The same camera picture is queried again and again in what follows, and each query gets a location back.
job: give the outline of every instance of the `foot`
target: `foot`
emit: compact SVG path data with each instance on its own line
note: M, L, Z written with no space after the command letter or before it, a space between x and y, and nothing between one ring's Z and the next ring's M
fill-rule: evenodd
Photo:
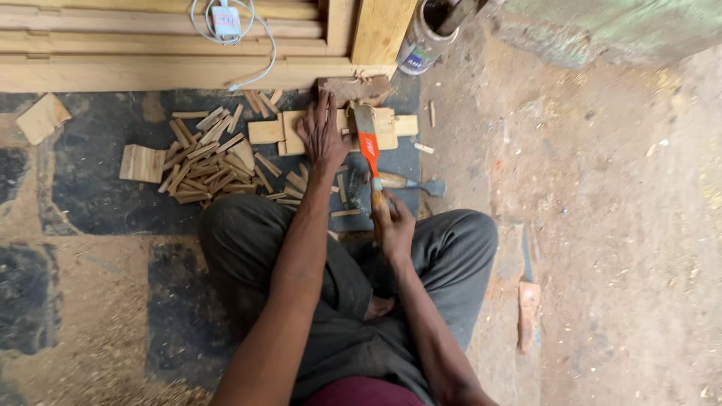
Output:
M384 299L378 296L371 297L371 303L368 305L366 315L363 317L364 321L371 321L387 314L396 305L396 299L394 297Z

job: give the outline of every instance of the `hand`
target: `hand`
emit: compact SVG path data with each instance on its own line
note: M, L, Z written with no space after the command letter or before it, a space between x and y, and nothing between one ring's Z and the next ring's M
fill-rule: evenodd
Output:
M388 207L391 218L377 216L378 206L371 207L371 210L381 228L381 250L393 270L397 272L407 268L406 265L411 262L411 244L414 239L416 219L395 194L384 189L383 195L391 200L393 205Z
M312 167L335 171L344 162L351 147L350 137L341 138L336 126L336 95L321 91L318 105L313 104L296 123L296 132L306 146Z

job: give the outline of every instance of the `paint can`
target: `paint can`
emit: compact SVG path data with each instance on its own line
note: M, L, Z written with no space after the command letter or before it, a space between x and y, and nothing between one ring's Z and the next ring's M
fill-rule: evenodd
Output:
M458 27L445 37L434 32L450 10L451 5L446 0L424 0L418 3L396 56L403 73L418 75L426 72L456 39Z

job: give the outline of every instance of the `metal container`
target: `metal container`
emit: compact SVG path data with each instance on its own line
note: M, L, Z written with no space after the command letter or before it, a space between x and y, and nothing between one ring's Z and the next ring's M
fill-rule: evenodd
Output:
M451 35L443 37L435 33L425 18L425 9L437 6L443 0L420 1L414 10L404 42L396 57L399 69L406 74L418 75L426 72L436 58L443 53L458 35L458 27Z

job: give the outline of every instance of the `maroon shirt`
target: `maroon shirt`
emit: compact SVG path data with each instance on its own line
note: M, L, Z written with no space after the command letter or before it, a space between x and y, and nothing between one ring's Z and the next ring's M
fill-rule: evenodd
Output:
M350 376L331 382L303 406L424 406L410 390L387 381Z

